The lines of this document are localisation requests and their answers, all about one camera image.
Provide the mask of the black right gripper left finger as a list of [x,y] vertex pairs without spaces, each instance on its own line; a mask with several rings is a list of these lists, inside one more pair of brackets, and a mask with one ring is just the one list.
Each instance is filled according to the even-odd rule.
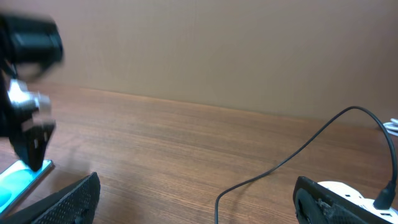
[[92,224],[100,199],[96,172],[1,220],[1,224]]

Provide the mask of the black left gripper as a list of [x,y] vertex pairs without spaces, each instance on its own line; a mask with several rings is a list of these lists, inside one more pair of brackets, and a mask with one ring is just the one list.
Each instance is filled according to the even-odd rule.
[[1,73],[1,137],[9,138],[19,159],[34,172],[43,166],[55,127],[50,98]]

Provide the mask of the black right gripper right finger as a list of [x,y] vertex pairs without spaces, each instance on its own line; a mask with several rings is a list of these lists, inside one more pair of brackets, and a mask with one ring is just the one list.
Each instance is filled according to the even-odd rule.
[[300,224],[391,224],[307,177],[298,177],[293,203]]

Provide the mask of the turquoise screen smartphone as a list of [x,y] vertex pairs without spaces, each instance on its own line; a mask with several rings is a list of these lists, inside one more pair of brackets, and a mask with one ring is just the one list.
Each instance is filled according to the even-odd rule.
[[54,167],[52,160],[45,159],[42,167],[38,171],[33,171],[18,160],[3,171],[1,173],[1,218],[4,218]]

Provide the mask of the white power strip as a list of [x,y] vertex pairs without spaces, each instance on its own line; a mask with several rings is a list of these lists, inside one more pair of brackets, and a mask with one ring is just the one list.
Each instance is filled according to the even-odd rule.
[[318,184],[363,208],[364,210],[367,210],[368,212],[378,216],[379,218],[382,218],[390,223],[397,224],[397,210],[393,209],[392,207],[390,207],[388,210],[376,209],[373,205],[373,199],[364,198],[356,189],[350,187],[349,185],[334,181],[323,181],[319,182]]

